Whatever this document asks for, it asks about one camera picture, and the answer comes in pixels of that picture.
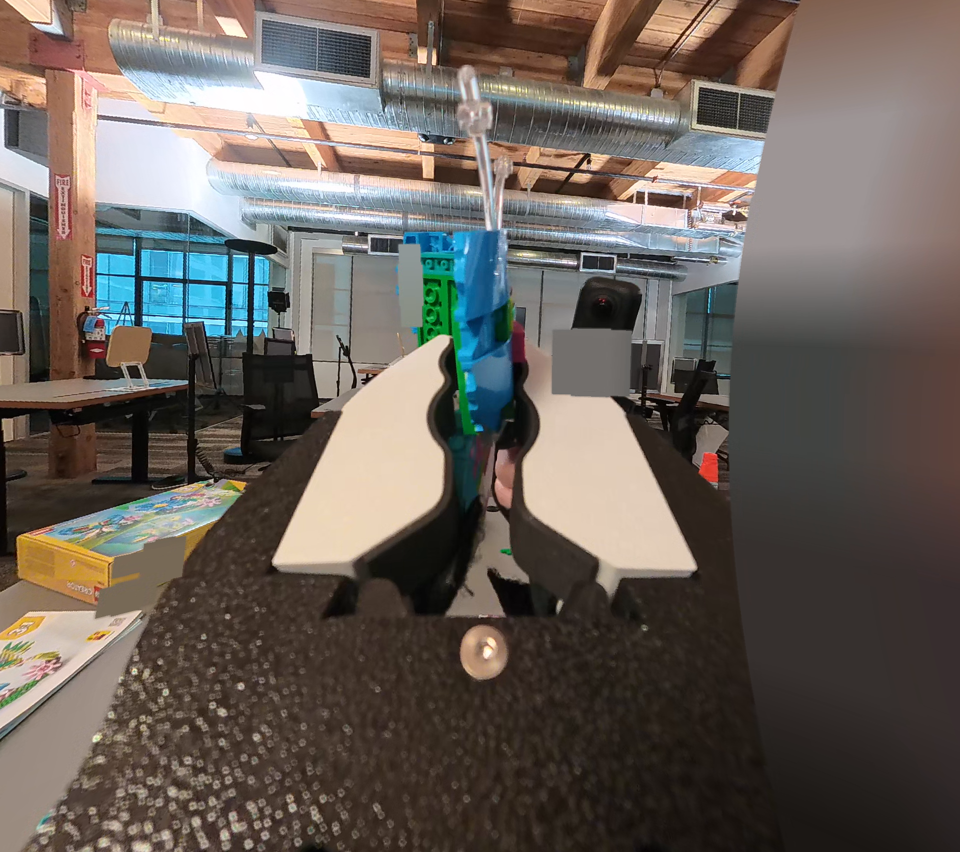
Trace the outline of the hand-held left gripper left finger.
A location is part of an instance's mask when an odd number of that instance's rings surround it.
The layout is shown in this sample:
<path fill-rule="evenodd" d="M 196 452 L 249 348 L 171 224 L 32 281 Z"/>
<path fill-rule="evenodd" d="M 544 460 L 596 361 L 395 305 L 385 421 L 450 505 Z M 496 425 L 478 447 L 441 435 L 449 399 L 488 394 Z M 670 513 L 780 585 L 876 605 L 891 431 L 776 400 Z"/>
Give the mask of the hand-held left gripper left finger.
<path fill-rule="evenodd" d="M 284 573 L 433 579 L 458 548 L 448 437 L 453 342 L 439 335 L 359 390 L 272 558 Z"/>

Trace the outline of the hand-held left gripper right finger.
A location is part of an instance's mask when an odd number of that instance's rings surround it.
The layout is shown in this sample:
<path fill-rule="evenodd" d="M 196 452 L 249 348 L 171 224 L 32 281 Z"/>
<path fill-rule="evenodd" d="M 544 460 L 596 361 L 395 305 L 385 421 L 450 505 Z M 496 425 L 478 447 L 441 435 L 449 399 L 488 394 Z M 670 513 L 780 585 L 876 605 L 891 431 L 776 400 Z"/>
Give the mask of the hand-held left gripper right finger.
<path fill-rule="evenodd" d="M 691 576 L 696 561 L 622 408 L 553 394 L 551 357 L 529 345 L 526 361 L 509 516 L 520 568 L 530 580 Z"/>

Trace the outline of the colourful lego butterfly model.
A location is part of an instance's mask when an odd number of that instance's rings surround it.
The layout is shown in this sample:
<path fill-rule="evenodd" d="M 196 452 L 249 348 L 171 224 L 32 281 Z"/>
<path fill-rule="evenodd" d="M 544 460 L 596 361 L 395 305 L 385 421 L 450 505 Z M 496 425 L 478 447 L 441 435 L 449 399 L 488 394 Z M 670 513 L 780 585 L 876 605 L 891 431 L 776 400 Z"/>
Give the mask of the colourful lego butterfly model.
<path fill-rule="evenodd" d="M 491 160 L 487 134 L 494 113 L 471 66 L 458 72 L 459 126 L 474 143 L 484 226 L 447 234 L 406 232 L 399 246 L 401 320 L 420 345 L 438 335 L 453 342 L 453 454 L 458 503 L 466 511 L 481 495 L 487 459 L 514 399 L 514 307 L 508 284 L 508 238 L 503 229 L 505 183 L 512 162 Z"/>

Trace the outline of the yellow lego box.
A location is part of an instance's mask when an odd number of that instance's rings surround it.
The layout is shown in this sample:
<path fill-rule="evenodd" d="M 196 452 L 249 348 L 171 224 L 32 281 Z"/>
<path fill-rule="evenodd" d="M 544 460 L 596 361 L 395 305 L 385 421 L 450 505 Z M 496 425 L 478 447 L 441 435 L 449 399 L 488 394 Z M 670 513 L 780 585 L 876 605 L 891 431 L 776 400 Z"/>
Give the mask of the yellow lego box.
<path fill-rule="evenodd" d="M 126 557 L 149 543 L 178 540 L 189 558 L 246 486 L 195 483 L 20 534 L 18 577 L 95 606 L 102 590 L 132 577 L 138 568 Z"/>

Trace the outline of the closed lego instruction booklet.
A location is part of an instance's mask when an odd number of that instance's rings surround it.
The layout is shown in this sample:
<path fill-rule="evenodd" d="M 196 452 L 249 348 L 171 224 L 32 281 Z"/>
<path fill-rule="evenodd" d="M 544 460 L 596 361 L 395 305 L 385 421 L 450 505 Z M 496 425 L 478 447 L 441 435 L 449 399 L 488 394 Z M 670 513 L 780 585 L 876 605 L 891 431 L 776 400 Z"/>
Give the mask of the closed lego instruction booklet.
<path fill-rule="evenodd" d="M 142 611 L 98 617 L 93 610 L 31 611 L 1 632 L 1 736 L 142 618 Z"/>

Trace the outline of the person's right hand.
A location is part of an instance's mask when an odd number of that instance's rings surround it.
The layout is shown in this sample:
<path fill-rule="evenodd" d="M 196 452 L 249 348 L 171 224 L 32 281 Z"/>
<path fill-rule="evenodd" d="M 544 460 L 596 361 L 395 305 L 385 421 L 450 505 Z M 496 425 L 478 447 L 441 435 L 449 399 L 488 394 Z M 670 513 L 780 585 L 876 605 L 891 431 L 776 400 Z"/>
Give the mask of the person's right hand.
<path fill-rule="evenodd" d="M 492 491 L 498 508 L 503 511 L 512 507 L 518 453 L 518 447 L 511 447 L 499 449 L 496 454 Z"/>

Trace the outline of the black mesh office chair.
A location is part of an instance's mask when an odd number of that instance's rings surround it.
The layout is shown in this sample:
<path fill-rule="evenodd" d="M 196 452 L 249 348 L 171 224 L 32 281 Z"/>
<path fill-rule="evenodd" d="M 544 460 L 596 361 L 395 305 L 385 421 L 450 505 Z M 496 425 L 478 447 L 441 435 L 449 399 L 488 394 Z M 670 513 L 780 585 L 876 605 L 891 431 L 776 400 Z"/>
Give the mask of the black mesh office chair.
<path fill-rule="evenodd" d="M 245 354 L 243 384 L 241 451 L 247 462 L 275 461 L 313 423 L 319 404 L 313 359 Z"/>

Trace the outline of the wooden board book stand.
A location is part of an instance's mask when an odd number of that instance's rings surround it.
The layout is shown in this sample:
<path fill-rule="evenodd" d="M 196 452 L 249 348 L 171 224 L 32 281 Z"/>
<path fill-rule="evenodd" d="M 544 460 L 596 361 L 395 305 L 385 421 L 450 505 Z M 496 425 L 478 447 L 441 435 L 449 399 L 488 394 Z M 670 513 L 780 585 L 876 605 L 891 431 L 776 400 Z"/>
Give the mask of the wooden board book stand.
<path fill-rule="evenodd" d="M 147 388 L 150 381 L 145 363 L 150 355 L 153 331 L 149 327 L 117 324 L 107 342 L 104 359 L 110 368 L 119 368 L 126 386 Z"/>

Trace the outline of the grey office desk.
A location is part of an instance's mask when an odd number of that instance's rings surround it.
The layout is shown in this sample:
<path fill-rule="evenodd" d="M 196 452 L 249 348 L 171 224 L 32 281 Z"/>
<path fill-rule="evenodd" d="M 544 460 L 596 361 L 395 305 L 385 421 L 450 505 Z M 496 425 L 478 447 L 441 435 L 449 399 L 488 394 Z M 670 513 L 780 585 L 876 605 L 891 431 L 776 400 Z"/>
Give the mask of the grey office desk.
<path fill-rule="evenodd" d="M 2 418 L 40 411 L 49 415 L 49 476 L 74 478 L 97 467 L 94 425 L 131 415 L 131 465 L 126 478 L 105 483 L 145 485 L 149 475 L 150 412 L 186 391 L 183 380 L 146 380 L 129 385 L 123 380 L 65 379 L 2 386 Z"/>

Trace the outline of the wooden support column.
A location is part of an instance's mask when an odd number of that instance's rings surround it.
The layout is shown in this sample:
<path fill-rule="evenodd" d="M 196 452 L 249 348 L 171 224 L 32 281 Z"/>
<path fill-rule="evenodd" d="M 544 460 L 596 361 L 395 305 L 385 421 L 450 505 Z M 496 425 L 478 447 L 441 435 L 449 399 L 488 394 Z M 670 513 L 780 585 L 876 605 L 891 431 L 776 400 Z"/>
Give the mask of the wooden support column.
<path fill-rule="evenodd" d="M 50 378 L 82 380 L 93 361 L 78 319 L 95 304 L 98 93 L 80 72 L 48 70 Z"/>

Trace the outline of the narrow silver air duct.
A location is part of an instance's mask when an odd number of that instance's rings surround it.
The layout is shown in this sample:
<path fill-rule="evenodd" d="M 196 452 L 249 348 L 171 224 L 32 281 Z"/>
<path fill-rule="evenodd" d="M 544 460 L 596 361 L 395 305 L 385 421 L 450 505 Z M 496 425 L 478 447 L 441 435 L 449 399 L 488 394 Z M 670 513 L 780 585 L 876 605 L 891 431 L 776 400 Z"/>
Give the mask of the narrow silver air duct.
<path fill-rule="evenodd" d="M 243 198 L 250 218 L 267 221 L 258 206 L 282 204 L 322 210 L 387 214 L 401 224 L 415 217 L 484 225 L 484 203 L 478 186 L 438 183 L 367 174 L 341 174 L 210 160 L 210 186 L 225 196 Z M 644 205 L 602 198 L 550 195 L 507 189 L 503 195 L 506 226 L 557 226 L 590 238 L 614 239 L 618 246 L 674 251 L 696 256 L 739 257 L 745 230 L 721 223 L 693 222 L 681 208 Z"/>

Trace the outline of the large silver air duct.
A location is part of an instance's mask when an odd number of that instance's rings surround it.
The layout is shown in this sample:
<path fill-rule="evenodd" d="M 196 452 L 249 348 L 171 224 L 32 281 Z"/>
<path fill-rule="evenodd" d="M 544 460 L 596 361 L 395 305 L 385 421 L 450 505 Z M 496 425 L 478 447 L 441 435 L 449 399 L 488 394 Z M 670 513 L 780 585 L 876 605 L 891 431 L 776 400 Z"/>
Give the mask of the large silver air duct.
<path fill-rule="evenodd" d="M 330 50 L 337 32 L 363 39 L 367 76 L 269 65 L 257 44 L 194 30 L 113 20 L 108 42 L 121 73 L 158 102 L 458 137 L 460 94 L 452 68 L 373 64 L 371 32 L 306 24 L 267 15 L 257 38 L 290 48 L 317 35 Z M 579 150 L 624 159 L 755 172 L 774 93 L 693 79 L 678 96 L 655 98 L 550 81 L 480 75 L 491 104 L 490 137 L 500 143 Z"/>

